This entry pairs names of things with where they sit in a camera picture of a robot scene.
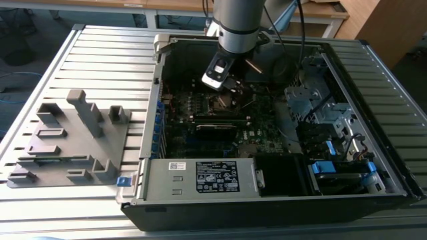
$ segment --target metal slotted table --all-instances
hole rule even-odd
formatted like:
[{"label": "metal slotted table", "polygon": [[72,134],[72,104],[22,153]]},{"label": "metal slotted table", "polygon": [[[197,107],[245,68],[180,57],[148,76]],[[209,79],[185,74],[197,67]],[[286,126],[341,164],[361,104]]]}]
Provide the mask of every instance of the metal slotted table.
[{"label": "metal slotted table", "polygon": [[[120,211],[113,185],[18,188],[6,187],[9,172],[32,137],[41,103],[72,108],[69,89],[84,89],[98,109],[121,105],[132,111],[121,160],[121,173],[133,172],[153,80],[153,39],[158,33],[198,35],[198,31],[76,25],[44,73],[0,144],[0,239],[56,237],[62,239],[234,238],[316,234],[330,239],[371,236],[405,237],[427,233],[427,201],[405,209],[388,210],[349,223],[282,228],[244,228],[210,231],[141,232]],[[427,188],[427,118],[368,45],[354,40],[312,38],[326,42],[363,94],[369,108]]]}]

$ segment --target warning label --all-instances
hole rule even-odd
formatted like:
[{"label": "warning label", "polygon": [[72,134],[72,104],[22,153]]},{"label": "warning label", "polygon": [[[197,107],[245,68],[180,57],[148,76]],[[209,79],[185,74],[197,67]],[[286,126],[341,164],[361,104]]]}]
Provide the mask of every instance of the warning label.
[{"label": "warning label", "polygon": [[197,161],[194,170],[198,193],[240,192],[234,161]]}]

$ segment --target blue plastic tab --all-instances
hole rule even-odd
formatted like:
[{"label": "blue plastic tab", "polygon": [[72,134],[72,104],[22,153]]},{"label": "blue plastic tab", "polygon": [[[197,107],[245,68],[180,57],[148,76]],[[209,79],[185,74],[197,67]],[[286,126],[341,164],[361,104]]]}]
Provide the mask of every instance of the blue plastic tab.
[{"label": "blue plastic tab", "polygon": [[158,142],[158,135],[157,135],[157,134],[153,134],[153,135],[152,135],[152,141],[153,141],[153,142]]},{"label": "blue plastic tab", "polygon": [[153,132],[160,133],[160,126],[157,126],[157,125],[153,126]]},{"label": "blue plastic tab", "polygon": [[158,150],[158,144],[157,144],[157,143],[153,143],[153,144],[150,145],[150,151],[153,151],[153,152],[156,153],[157,150]]},{"label": "blue plastic tab", "polygon": [[157,101],[157,112],[162,111],[164,109],[165,109],[165,104]]},{"label": "blue plastic tab", "polygon": [[328,151],[329,151],[330,155],[336,155],[336,151],[334,151],[332,142],[330,141],[325,141],[325,145],[328,147]]},{"label": "blue plastic tab", "polygon": [[314,174],[336,173],[332,161],[316,161],[313,164],[310,164],[310,168]]},{"label": "blue plastic tab", "polygon": [[120,176],[117,177],[117,187],[130,187],[132,186],[132,178]]},{"label": "blue plastic tab", "polygon": [[161,116],[157,114],[153,119],[154,123],[158,124],[161,122]]},{"label": "blue plastic tab", "polygon": [[369,161],[367,163],[367,167],[368,167],[368,170],[371,171],[371,173],[376,171],[376,166],[375,166],[373,162]]}]

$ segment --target floor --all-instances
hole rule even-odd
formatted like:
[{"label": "floor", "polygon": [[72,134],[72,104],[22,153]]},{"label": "floor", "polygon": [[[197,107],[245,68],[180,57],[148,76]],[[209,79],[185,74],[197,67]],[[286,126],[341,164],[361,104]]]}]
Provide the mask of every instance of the floor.
[{"label": "floor", "polygon": [[[124,13],[101,13],[101,12],[76,12],[76,11],[60,11],[60,19],[53,20],[46,10],[33,10],[32,21],[37,27],[37,32],[26,37],[28,44],[36,52],[36,60],[22,66],[8,66],[0,60],[0,76],[2,73],[12,72],[36,72],[42,74],[48,68],[50,61],[54,57],[57,50],[62,44],[62,41],[70,31],[73,24],[86,25],[104,25],[104,26],[120,26],[134,27],[134,21],[132,14]],[[186,30],[202,30],[205,20],[201,17],[173,17],[170,19],[176,24],[168,24],[168,20],[164,16],[158,18],[160,27],[168,29],[186,29]],[[405,56],[392,72],[407,91],[412,95],[415,101],[420,105],[421,109],[427,110],[427,57],[421,57],[416,61]],[[34,75],[10,75],[0,78],[0,90],[5,88],[5,91],[0,93],[0,100],[9,102],[24,101],[32,93],[38,82],[38,77]],[[9,126],[20,112],[21,104],[8,104],[0,102],[0,139],[2,138]]]}]

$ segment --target white label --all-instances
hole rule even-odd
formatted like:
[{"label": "white label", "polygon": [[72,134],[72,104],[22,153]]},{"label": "white label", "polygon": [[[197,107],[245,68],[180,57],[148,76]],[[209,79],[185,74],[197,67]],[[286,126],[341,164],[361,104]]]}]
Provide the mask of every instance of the white label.
[{"label": "white label", "polygon": [[169,170],[185,170],[185,162],[169,162],[168,169]]},{"label": "white label", "polygon": [[141,8],[142,5],[140,4],[122,4],[125,7]]}]

